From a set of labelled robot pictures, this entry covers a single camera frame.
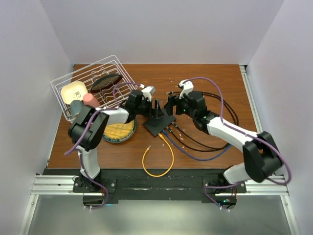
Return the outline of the black network switch box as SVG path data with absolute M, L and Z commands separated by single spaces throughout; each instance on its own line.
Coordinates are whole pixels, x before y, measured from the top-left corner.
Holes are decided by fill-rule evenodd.
M 176 117 L 171 115 L 165 115 L 160 118 L 152 118 L 143 123 L 143 126 L 152 134 L 153 137 L 156 137 L 160 134 L 166 127 L 168 127 L 172 122 L 176 121 Z

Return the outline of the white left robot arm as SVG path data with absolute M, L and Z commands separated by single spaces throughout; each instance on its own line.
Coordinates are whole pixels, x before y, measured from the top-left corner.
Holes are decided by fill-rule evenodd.
M 101 180 L 101 169 L 98 163 L 97 147 L 105 129 L 113 124 L 128 124 L 141 115 L 147 118 L 144 126 L 154 136 L 165 129 L 175 117 L 160 108 L 158 100 L 152 99 L 153 87 L 133 90 L 126 100 L 113 108 L 94 108 L 84 105 L 68 129 L 73 146 L 65 152 L 78 153 L 80 160 L 79 179 L 90 192 L 105 192 L 107 189 Z

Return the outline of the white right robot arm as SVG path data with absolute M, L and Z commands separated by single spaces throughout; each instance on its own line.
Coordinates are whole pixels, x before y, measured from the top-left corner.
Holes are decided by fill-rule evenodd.
M 261 183 L 283 166 L 271 134 L 258 134 L 226 121 L 208 110 L 201 92 L 169 92 L 164 108 L 169 115 L 188 115 L 198 130 L 218 137 L 242 152 L 243 163 L 226 169 L 218 180 L 218 187 L 223 192 L 230 192 L 235 184 L 250 179 Z

